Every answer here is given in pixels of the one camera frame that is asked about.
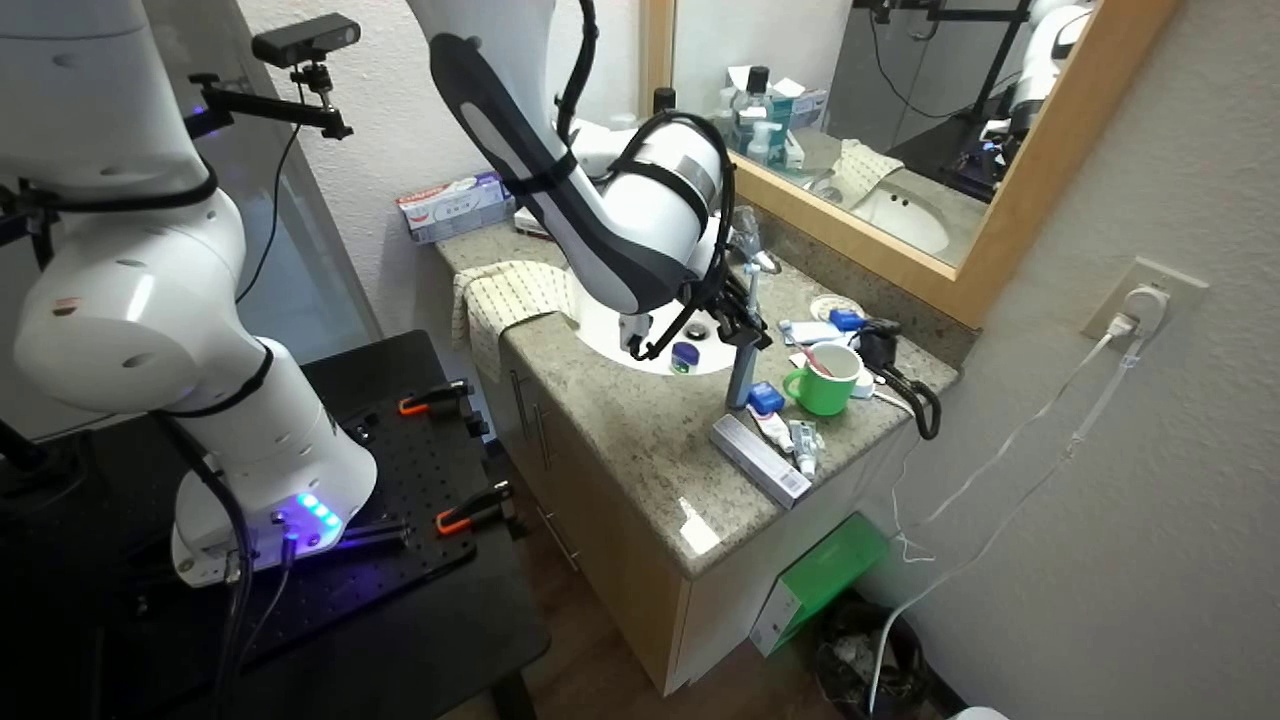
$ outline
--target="bottle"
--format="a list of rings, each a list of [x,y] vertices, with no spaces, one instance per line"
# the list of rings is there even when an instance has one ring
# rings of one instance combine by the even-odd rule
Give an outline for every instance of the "bottle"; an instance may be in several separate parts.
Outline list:
[[[675,88],[652,88],[652,115],[671,113],[675,107]]]
[[[766,91],[766,167],[787,167],[787,135],[793,135],[794,96],[785,88]]]
[[[766,63],[752,63],[747,91],[730,106],[730,148],[747,154],[754,124],[766,124]]]
[[[766,124],[766,119],[754,119],[754,124],[752,124],[747,156],[752,156],[754,165],[772,165],[772,124]]]

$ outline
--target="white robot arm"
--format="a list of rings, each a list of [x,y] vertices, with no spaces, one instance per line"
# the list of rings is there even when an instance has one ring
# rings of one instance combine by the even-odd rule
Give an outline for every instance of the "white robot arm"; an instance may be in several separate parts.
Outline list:
[[[1036,127],[1036,115],[1050,88],[1061,84],[1082,28],[1090,22],[1090,0],[1036,0],[1031,5],[1031,39],[1024,70],[1013,88],[1007,115],[988,119],[979,139],[1001,174],[1007,174],[1016,148]]]
[[[602,190],[571,156],[571,106],[595,51],[595,5],[583,9],[583,51],[559,99],[557,131],[542,91],[557,0],[408,0],[427,43],[430,76],[503,184],[557,235],[583,290],[622,316],[630,358],[652,308],[684,301],[720,320],[720,341],[758,344],[747,291],[723,264],[730,165],[710,124],[668,113],[647,119],[613,159]]]
[[[166,413],[239,499],[255,569],[285,540],[331,550],[373,492],[373,457],[279,344],[244,333],[239,212],[182,131],[138,5],[4,0],[0,28],[0,184],[18,181],[0,217],[56,217],[17,370],[72,409]],[[222,507],[186,478],[177,572],[228,579],[228,551]]]

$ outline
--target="power cord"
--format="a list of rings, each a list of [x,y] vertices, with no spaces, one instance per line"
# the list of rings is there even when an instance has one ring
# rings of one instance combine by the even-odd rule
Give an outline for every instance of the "power cord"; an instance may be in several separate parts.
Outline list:
[[[295,131],[298,124],[290,124],[285,148],[279,148],[279,159],[274,159],[274,177],[271,177],[271,230],[268,230],[268,240],[264,240],[264,252],[249,278],[249,285],[239,290],[235,305],[244,305],[250,291],[255,291],[255,279],[264,278],[268,262],[271,262],[271,247],[274,247],[274,234],[279,234],[279,184],[285,184],[285,165],[289,165],[289,154],[295,148]]]
[[[920,522],[920,529],[927,529],[927,523],[936,523],[941,516],[949,516],[953,504],[958,504],[958,497],[967,497],[977,479],[982,479],[992,467],[1001,467],[1002,457],[1016,447],[1016,439],[1019,439],[1031,426],[1040,426],[1040,421],[1047,421],[1047,417],[1054,413],[1054,403],[1080,385],[1080,376],[1100,360],[1100,353],[1104,353],[1107,344],[1130,335],[1130,333],[1137,333],[1137,325],[1130,325],[1127,316],[1111,316],[1107,333],[1082,353],[1082,360],[1066,374],[1066,380],[1065,380],[1027,421],[1019,421],[1019,426],[1001,439],[1001,447],[997,447],[979,467],[971,467],[971,472],[962,478],[962,486],[958,486],[949,499],[941,499],[941,504]]]
[[[931,51],[936,32],[941,32],[941,22],[931,22],[931,28],[927,28],[924,37],[911,37],[911,43],[924,43],[924,48],[914,51],[911,81],[909,81],[909,91],[902,91],[902,96],[914,96],[920,70],[924,70],[924,60],[927,60],[927,51]],[[896,148],[909,115],[911,115],[911,107],[902,106],[902,107],[896,113],[896,124],[892,124],[892,148]]]
[[[222,642],[221,642],[216,672],[211,672],[211,711],[233,717],[239,636],[244,636],[249,602],[250,602],[250,540],[249,540],[244,507],[239,507],[235,492],[202,466],[201,443],[170,417],[157,417],[157,421],[160,421],[163,439],[182,457],[182,466],[201,478],[201,486],[216,497],[216,504],[233,522],[235,593],[228,602]]]
[[[564,84],[564,96],[559,96],[559,115],[557,115],[557,135],[564,144],[571,144],[571,119],[576,119],[576,106],[593,81],[593,70],[595,70],[595,43],[599,43],[599,23],[595,23],[595,5],[593,0],[578,0],[578,16],[583,16],[583,43],[576,48],[576,63],[571,63],[571,76]]]
[[[1031,421],[1047,417],[1047,413],[1061,403],[1061,395],[1066,395],[1066,388],[1080,380],[1080,374],[1082,374],[1111,341],[1127,341],[1127,347],[1125,347],[1125,358],[1121,358],[1121,365],[1114,365],[1114,376],[1111,376],[1107,388],[1090,400],[1090,409],[1082,413],[1082,421],[1066,433],[1066,439],[1065,439],[1061,453],[1054,453],[1054,466],[1047,466],[1047,472],[1045,472],[1040,479],[1031,479],[1031,486],[1016,497],[1016,504],[992,523],[992,532],[982,538],[982,543],[979,543],[971,555],[962,555],[958,565],[953,565],[949,572],[941,572],[931,586],[924,586],[914,598],[909,598],[896,613],[886,613],[886,622],[883,622],[883,628],[880,628],[880,646],[877,646],[877,664],[873,664],[867,717],[877,717],[877,704],[880,704],[883,652],[886,652],[886,636],[892,636],[896,622],[899,622],[902,613],[911,613],[914,605],[924,605],[927,598],[936,598],[941,587],[949,587],[953,579],[967,578],[967,572],[997,550],[997,540],[1001,540],[1001,538],[1013,529],[1013,522],[1031,504],[1031,497],[1036,497],[1045,486],[1050,486],[1050,479],[1075,461],[1075,453],[1080,453],[1080,443],[1088,439],[1090,426],[1107,413],[1107,403],[1114,400],[1121,385],[1125,385],[1127,374],[1141,365],[1141,353],[1144,353],[1144,341],[1146,341],[1146,335],[1137,335],[1137,320],[1121,311],[1121,316],[1111,316],[1104,341],[1075,365],[1075,374],[1061,385],[1061,392],[1054,392],[1050,400],[1040,403],[1040,413],[1036,413]],[[992,472],[992,467],[1007,457],[1007,447],[1013,447],[1013,439],[1024,433],[1024,426],[992,453],[992,461],[979,466],[977,478]]]
[[[949,119],[949,115],[941,115],[941,113],[924,113],[920,106],[911,106],[911,96],[909,91],[899,91],[896,88],[896,81],[883,71],[883,57],[880,57],[880,28],[873,23],[873,13],[867,13],[867,32],[873,32],[873,57],[877,57],[877,71],[880,71],[880,81],[883,81],[883,88],[909,107],[909,113],[914,113],[914,115],[924,115],[924,119]]]
[[[268,622],[274,618],[274,610],[279,610],[279,602],[285,602],[285,593],[289,593],[290,562],[295,562],[295,540],[285,538],[285,543],[279,543],[279,579],[274,579],[274,593],[271,593],[264,618],[258,618],[258,622],[250,624],[250,634],[249,634],[244,652],[239,652],[239,664],[250,658],[255,642],[264,636]]]

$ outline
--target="vanity cabinet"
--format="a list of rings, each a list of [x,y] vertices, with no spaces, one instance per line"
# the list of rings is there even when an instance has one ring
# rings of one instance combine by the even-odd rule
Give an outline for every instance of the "vanity cabinet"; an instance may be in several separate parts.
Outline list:
[[[714,669],[747,642],[772,579],[857,512],[864,467],[880,466],[877,443],[861,466],[819,486],[799,507],[728,551],[705,572],[684,572],[636,504],[620,492],[583,443],[578,427],[525,365],[509,370],[514,426],[503,443],[537,499],[542,532],[564,565],[578,572],[615,634],[629,642],[652,687],[671,696]]]
[[[564,264],[509,230],[449,240],[438,258],[449,274]],[[785,268],[758,285],[758,308],[766,320],[802,316],[819,291]],[[899,370],[936,392],[955,380],[911,341],[899,344]],[[826,421],[815,490],[776,507],[710,447],[728,374],[620,370],[583,347],[564,316],[538,316],[503,333],[500,374],[470,376],[549,538],[661,692],[698,681],[752,636],[772,579],[857,512],[886,437],[911,433],[886,403]],[[754,376],[787,376],[787,347],[758,353]]]

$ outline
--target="blue object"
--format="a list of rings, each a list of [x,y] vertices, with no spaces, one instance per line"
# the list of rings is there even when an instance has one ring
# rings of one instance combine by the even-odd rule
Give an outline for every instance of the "blue object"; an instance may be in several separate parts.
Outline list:
[[[867,316],[861,316],[853,308],[830,308],[826,325],[837,325],[839,333],[861,333],[861,330],[867,330]]]
[[[675,370],[675,374],[690,374],[698,360],[705,360],[698,347],[690,347],[690,344],[671,344],[671,370]]]
[[[290,522],[298,523],[295,532],[302,532],[306,550],[323,550],[342,538],[342,522],[329,504],[319,504],[314,492],[295,492],[290,499],[298,504],[298,516]]]
[[[772,385],[752,385],[747,403],[754,417],[772,417],[787,409],[785,392],[776,392]]]

